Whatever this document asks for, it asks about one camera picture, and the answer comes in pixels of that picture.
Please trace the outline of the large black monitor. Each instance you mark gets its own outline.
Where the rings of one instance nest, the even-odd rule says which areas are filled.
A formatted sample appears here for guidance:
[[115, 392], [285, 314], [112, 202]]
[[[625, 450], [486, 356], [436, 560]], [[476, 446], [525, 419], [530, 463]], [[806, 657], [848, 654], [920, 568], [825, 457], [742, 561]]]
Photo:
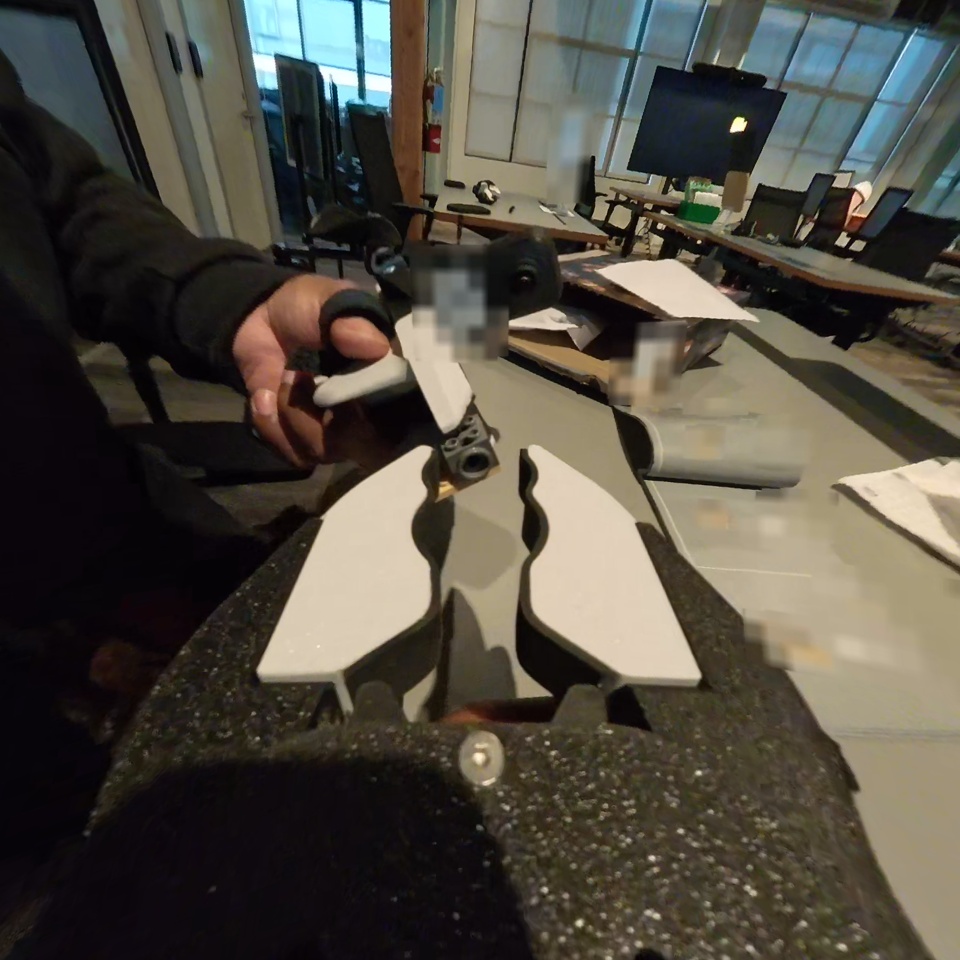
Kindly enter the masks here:
[[762, 74], [713, 64], [655, 68], [626, 168], [722, 184], [754, 173], [786, 104]]

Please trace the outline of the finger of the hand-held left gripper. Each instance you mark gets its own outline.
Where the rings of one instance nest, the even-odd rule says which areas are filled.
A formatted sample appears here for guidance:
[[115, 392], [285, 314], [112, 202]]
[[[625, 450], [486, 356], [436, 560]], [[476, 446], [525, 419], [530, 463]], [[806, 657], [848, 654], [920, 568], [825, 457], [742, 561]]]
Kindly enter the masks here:
[[439, 433], [455, 432], [474, 401], [462, 366], [451, 359], [415, 359], [414, 377]]

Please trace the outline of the long grey office table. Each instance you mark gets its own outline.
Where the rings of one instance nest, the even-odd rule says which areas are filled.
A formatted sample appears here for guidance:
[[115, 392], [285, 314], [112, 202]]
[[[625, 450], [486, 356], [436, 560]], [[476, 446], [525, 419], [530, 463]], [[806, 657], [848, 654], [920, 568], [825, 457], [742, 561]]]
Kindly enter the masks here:
[[617, 202], [637, 205], [640, 215], [663, 227], [667, 233], [663, 242], [669, 248], [680, 246], [683, 237], [708, 248], [735, 252], [752, 263], [774, 268], [786, 278], [808, 282], [824, 290], [881, 298], [895, 306], [958, 306], [955, 294], [817, 249], [770, 244], [733, 235], [715, 224], [682, 220], [671, 213], [679, 207], [678, 198], [635, 187], [614, 186], [612, 193]]

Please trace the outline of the flattened cardboard box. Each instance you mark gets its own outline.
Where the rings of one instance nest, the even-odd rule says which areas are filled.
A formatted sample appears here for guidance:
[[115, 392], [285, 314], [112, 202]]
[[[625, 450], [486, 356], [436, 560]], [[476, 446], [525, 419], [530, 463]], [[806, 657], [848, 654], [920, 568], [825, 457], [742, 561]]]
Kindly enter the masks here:
[[[667, 391], [673, 378], [711, 356], [735, 327], [755, 324], [664, 318], [596, 273], [619, 261], [642, 260], [651, 259], [599, 252], [561, 258], [558, 303], [512, 320], [510, 351], [624, 405]], [[735, 292], [708, 283], [745, 309]]]

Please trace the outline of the black office chair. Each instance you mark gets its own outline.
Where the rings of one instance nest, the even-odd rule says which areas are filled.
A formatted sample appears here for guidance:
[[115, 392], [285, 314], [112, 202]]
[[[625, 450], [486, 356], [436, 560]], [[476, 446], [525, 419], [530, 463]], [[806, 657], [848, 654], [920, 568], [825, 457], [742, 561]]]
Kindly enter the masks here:
[[358, 102], [350, 102], [346, 109], [368, 210], [389, 221], [402, 240], [407, 239], [412, 222], [420, 218], [422, 239], [427, 240], [438, 196], [422, 194], [423, 203], [406, 202], [385, 113]]
[[777, 243], [793, 241], [806, 199], [806, 191], [758, 184], [743, 218], [743, 234]]
[[806, 232], [801, 246], [828, 251], [846, 232], [851, 211], [861, 203], [858, 190], [852, 186], [836, 186], [834, 174], [814, 174], [807, 188], [800, 218]]
[[908, 282], [922, 283], [942, 252], [958, 238], [959, 220], [897, 210], [865, 247], [858, 262]]

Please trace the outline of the dark grey brick with hole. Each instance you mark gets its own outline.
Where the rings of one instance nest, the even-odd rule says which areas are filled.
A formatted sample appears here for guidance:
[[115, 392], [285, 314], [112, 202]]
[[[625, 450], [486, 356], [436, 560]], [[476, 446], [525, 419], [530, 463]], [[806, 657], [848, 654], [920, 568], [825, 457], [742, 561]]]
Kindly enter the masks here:
[[500, 467], [499, 433], [471, 401], [459, 425], [443, 435], [438, 447], [441, 476], [457, 490], [474, 486], [495, 474]]

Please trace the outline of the grey instruction booklet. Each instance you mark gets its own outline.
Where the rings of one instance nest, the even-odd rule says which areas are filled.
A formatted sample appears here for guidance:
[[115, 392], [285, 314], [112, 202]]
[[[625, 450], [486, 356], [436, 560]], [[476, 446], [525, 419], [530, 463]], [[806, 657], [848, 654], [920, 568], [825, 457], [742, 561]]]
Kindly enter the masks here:
[[804, 435], [756, 412], [613, 408], [629, 466], [667, 539], [742, 618], [767, 660], [840, 666], [830, 552], [798, 486]]

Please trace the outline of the wooden post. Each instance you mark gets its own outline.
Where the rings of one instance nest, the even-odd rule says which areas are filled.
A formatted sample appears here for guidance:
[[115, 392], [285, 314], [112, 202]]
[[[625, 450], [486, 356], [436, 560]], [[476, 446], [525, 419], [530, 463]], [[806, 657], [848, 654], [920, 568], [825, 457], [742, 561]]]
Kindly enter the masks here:
[[424, 187], [426, 1], [390, 1], [391, 150], [403, 201], [420, 207]]

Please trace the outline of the white crumpled paper sheet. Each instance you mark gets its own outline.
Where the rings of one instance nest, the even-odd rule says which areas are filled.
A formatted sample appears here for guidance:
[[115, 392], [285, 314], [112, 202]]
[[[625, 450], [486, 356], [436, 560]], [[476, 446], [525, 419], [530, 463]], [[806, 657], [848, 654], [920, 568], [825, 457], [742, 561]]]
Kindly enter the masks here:
[[944, 562], [959, 567], [959, 460], [933, 458], [834, 484]]

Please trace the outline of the grey desk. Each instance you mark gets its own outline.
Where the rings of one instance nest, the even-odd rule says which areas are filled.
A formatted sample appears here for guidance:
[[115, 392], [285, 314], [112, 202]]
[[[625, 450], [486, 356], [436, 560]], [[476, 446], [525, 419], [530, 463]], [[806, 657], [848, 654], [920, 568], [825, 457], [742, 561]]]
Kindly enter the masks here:
[[[789, 679], [841, 750], [879, 865], [923, 945], [958, 958], [958, 570], [891, 528], [834, 484], [958, 452], [958, 418], [778, 314], [733, 331], [668, 403], [685, 411], [755, 412], [803, 435], [798, 491], [831, 561], [830, 635], [840, 665]], [[511, 355], [466, 365], [481, 410], [501, 431], [502, 474], [458, 497], [443, 582], [452, 589], [454, 672], [447, 702], [544, 691], [518, 664], [513, 614], [526, 550], [519, 451], [539, 445], [604, 487], [655, 531], [649, 545], [680, 624], [717, 695], [703, 647], [764, 666], [742, 617], [673, 546], [624, 454], [614, 410], [578, 384]]]

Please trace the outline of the person's left forearm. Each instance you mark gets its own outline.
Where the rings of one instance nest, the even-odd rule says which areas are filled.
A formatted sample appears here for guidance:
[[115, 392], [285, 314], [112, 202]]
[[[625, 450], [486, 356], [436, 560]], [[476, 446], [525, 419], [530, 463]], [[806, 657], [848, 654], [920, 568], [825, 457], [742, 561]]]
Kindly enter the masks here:
[[2, 370], [77, 333], [245, 393], [236, 333], [291, 272], [195, 235], [1, 67]]

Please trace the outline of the red fire extinguisher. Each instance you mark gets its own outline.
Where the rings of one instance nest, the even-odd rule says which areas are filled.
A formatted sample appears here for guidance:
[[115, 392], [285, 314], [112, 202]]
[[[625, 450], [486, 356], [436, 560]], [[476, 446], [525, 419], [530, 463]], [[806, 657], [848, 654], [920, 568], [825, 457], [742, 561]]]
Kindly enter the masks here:
[[440, 155], [445, 103], [443, 68], [427, 70], [422, 85], [422, 149], [427, 155]]

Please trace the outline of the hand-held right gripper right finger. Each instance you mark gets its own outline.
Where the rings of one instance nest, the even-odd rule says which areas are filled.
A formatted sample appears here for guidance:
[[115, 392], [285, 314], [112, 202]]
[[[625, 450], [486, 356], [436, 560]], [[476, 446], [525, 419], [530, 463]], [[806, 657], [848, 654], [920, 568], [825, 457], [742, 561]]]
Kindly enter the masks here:
[[546, 689], [693, 689], [702, 671], [629, 510], [540, 445], [520, 452], [517, 657]]

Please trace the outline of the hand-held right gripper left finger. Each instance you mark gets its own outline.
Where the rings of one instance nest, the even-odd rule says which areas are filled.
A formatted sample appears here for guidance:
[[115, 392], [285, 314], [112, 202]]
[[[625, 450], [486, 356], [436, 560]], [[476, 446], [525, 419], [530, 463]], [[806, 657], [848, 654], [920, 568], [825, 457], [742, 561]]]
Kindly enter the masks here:
[[263, 685], [321, 685], [355, 712], [368, 683], [403, 703], [435, 668], [441, 619], [439, 454], [417, 446], [342, 495], [256, 667]]

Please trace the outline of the black display on stand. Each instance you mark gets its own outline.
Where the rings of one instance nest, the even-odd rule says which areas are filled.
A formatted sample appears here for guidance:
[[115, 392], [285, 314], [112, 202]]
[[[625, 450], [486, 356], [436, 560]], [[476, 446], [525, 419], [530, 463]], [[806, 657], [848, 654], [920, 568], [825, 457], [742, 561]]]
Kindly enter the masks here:
[[273, 63], [287, 162], [321, 183], [327, 155], [321, 71], [316, 63], [287, 54], [275, 54]]

